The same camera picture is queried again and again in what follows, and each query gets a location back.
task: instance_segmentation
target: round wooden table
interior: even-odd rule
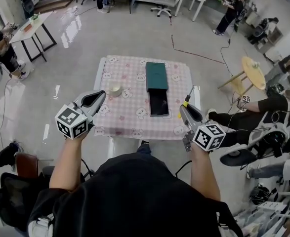
[[[265,89],[266,81],[264,78],[264,74],[260,67],[256,65],[256,63],[251,58],[243,57],[242,67],[244,71],[240,72],[238,75],[231,77],[227,82],[218,87],[218,89],[229,84],[230,82],[234,87],[235,92],[238,93],[240,96],[245,95],[253,86],[257,87],[258,89]],[[241,76],[242,74],[246,74],[246,76],[240,79],[239,76]],[[247,89],[244,88],[242,83],[242,81],[246,78],[248,78],[251,82],[251,85]]]

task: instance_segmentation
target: yellow handle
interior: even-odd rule
[[[187,101],[184,101],[183,102],[183,106],[186,108],[186,107],[188,107],[188,104],[189,104],[189,102],[187,102]],[[179,114],[178,114],[178,118],[180,119],[181,118],[181,113],[179,112]]]

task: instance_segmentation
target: dark green box lid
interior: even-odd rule
[[[166,67],[164,63],[146,63],[146,87],[147,92],[149,91],[149,89],[168,90]]]

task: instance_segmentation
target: tablecloth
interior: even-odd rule
[[[162,62],[166,65],[168,117],[150,117],[146,62]],[[108,94],[113,82],[119,82],[122,86],[122,93],[118,97]],[[94,135],[180,140],[188,129],[178,118],[179,107],[190,87],[190,70],[184,63],[108,55],[100,84],[100,89],[107,95],[94,118]]]

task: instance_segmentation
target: glossy concrete floor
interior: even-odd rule
[[[219,37],[211,31],[222,14],[204,6],[197,20],[192,22],[197,4],[192,12],[187,9],[189,4],[184,1],[179,15],[171,22],[166,15],[158,18],[155,12],[150,12],[153,5],[143,3],[138,4],[133,14],[129,14],[125,4],[118,4],[109,14],[100,14],[92,0],[83,6],[72,3],[54,12],[45,25],[58,45],[45,52],[47,62],[40,57],[30,63],[21,43],[14,45],[19,59],[27,62],[31,74],[23,82],[12,79],[7,83],[9,77],[4,73],[0,81],[0,126],[4,115],[0,149],[2,143],[6,146],[15,138],[26,152],[37,155],[40,167],[53,165],[64,141],[56,129],[54,116],[63,104],[93,89],[99,61],[109,54],[184,62],[191,69],[193,84],[200,86],[203,111],[216,108],[218,112],[227,112],[233,90],[230,86],[221,90],[217,87],[230,77],[220,53],[221,47],[228,46],[228,34]],[[90,8],[94,9],[81,14]],[[38,35],[44,45],[50,43],[42,29],[38,30]],[[171,36],[175,49],[200,56],[174,50]],[[246,55],[259,61],[264,73],[269,71],[270,65],[242,34],[233,34],[231,40],[230,47],[223,49],[223,55],[232,74],[241,71],[241,58]],[[26,41],[26,46],[32,56],[37,54],[32,41]],[[256,88],[249,94],[252,101],[265,97]],[[153,155],[163,160],[172,173],[189,159],[181,141],[151,141],[150,144]],[[91,132],[83,143],[83,159],[96,170],[113,151],[114,155],[132,153],[137,145],[138,141],[133,139],[94,137]],[[256,181],[246,180],[245,170],[222,165],[219,157],[224,152],[212,153],[211,160],[222,200],[237,212],[247,204],[249,191]],[[10,172],[10,167],[1,168],[0,175],[6,171]],[[179,177],[190,181],[190,165]]]

